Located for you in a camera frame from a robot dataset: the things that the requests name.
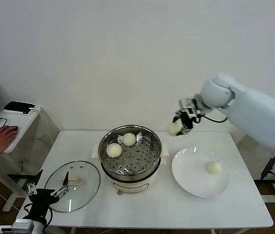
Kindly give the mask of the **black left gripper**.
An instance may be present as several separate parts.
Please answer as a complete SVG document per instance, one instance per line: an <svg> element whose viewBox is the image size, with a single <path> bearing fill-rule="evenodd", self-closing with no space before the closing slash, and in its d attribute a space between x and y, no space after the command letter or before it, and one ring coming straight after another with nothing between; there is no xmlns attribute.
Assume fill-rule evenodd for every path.
<svg viewBox="0 0 275 234"><path fill-rule="evenodd" d="M42 173L43 169L41 169L38 174L27 183L30 211L24 219L46 221L46 215L50 206L57 203L59 197L63 197L69 191L69 172L66 173L60 189L56 191L54 189L36 189L36 185L39 182Z"/></svg>

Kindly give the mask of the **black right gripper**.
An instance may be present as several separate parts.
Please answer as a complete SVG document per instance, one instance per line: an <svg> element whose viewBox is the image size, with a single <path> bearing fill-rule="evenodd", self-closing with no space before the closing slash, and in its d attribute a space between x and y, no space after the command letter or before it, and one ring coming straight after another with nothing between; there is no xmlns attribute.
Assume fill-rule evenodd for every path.
<svg viewBox="0 0 275 234"><path fill-rule="evenodd" d="M173 117L173 123L177 122L178 119L181 119L182 127L176 133L176 136L186 135L193 128L193 118L194 115L191 114L188 110L179 110L175 112L175 116Z"/></svg>

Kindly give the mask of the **person's bare hand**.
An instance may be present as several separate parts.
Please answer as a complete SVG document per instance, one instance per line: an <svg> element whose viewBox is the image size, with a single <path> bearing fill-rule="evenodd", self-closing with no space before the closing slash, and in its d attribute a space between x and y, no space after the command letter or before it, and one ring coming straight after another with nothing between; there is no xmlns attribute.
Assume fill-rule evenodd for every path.
<svg viewBox="0 0 275 234"><path fill-rule="evenodd" d="M0 128L0 153L2 153L11 141L17 136L18 126L4 125Z"/></svg>

